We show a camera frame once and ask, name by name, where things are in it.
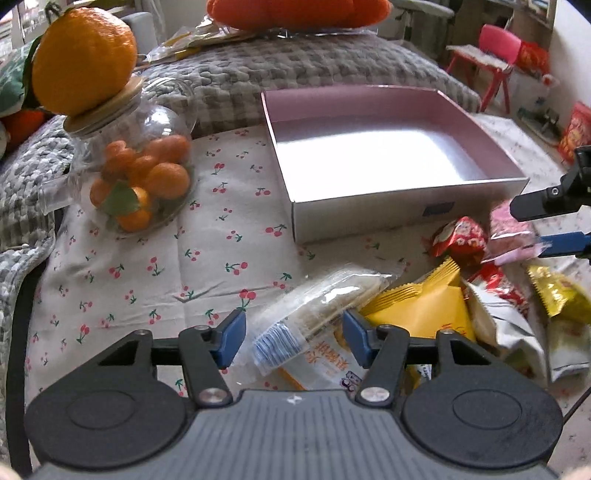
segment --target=rice cracker packet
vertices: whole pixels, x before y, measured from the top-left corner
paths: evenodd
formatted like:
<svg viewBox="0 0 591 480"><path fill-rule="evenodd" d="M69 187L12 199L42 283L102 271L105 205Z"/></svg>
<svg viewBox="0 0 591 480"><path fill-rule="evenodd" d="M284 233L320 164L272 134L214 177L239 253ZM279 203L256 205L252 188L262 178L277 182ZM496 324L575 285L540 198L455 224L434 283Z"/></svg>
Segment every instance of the rice cracker packet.
<svg viewBox="0 0 591 480"><path fill-rule="evenodd" d="M474 341L474 331L464 302L460 267L448 258L422 283L387 290L362 310L375 326L402 327L413 337L435 338L438 330L454 329Z"/></svg>

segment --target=pink box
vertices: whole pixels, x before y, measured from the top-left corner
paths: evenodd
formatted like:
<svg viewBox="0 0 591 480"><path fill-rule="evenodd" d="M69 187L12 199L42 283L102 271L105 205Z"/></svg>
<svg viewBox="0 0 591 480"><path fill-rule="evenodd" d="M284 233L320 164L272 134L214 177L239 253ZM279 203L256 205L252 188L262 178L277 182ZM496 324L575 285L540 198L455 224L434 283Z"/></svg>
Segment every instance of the pink box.
<svg viewBox="0 0 591 480"><path fill-rule="evenodd" d="M528 182L438 90L342 85L262 101L299 243L482 214Z"/></svg>

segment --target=red snack packet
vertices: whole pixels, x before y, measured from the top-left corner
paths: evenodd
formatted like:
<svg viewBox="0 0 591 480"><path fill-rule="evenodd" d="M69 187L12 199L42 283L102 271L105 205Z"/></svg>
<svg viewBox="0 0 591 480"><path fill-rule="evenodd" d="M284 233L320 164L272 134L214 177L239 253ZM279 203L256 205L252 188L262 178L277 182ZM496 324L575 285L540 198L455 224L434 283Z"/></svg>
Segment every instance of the red snack packet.
<svg viewBox="0 0 591 480"><path fill-rule="evenodd" d="M430 241L429 255L449 255L460 267L479 265L486 250L486 234L470 217L441 227Z"/></svg>
<svg viewBox="0 0 591 480"><path fill-rule="evenodd" d="M494 263L484 264L480 271L470 277L468 282L508 301L524 318L527 318L530 305L525 295L509 281L501 268Z"/></svg>

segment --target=white snack bag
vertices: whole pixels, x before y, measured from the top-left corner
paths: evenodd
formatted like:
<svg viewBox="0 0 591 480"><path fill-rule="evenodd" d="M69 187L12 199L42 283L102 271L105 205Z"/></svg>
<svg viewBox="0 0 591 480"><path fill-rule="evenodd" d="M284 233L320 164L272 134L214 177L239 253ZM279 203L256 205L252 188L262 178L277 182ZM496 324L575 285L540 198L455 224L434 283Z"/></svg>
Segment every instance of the white snack bag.
<svg viewBox="0 0 591 480"><path fill-rule="evenodd" d="M547 328L548 363L552 382L566 375L586 373L591 367L589 325L556 316Z"/></svg>
<svg viewBox="0 0 591 480"><path fill-rule="evenodd" d="M467 305L476 338L496 348L501 359L509 360L508 363L522 357L534 380L546 385L544 349L527 320L510 302L471 283L466 285L470 290Z"/></svg>

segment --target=red bag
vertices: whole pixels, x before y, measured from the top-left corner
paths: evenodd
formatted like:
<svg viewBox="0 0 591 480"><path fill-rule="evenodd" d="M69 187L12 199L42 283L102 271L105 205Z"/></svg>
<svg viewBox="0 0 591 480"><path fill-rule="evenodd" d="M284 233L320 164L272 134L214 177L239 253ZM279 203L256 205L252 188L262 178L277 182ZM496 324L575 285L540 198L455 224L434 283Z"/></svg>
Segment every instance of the red bag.
<svg viewBox="0 0 591 480"><path fill-rule="evenodd" d="M516 65L523 71L546 75L550 73L550 55L535 42L523 42Z"/></svg>
<svg viewBox="0 0 591 480"><path fill-rule="evenodd" d="M570 118L570 125L558 145L558 152L566 163L572 165L574 150L589 144L591 144L591 108L577 102Z"/></svg>
<svg viewBox="0 0 591 480"><path fill-rule="evenodd" d="M446 254L460 267L469 267L482 261L486 249L486 234L470 217L462 217L437 230L429 244L429 254L432 257Z"/></svg>

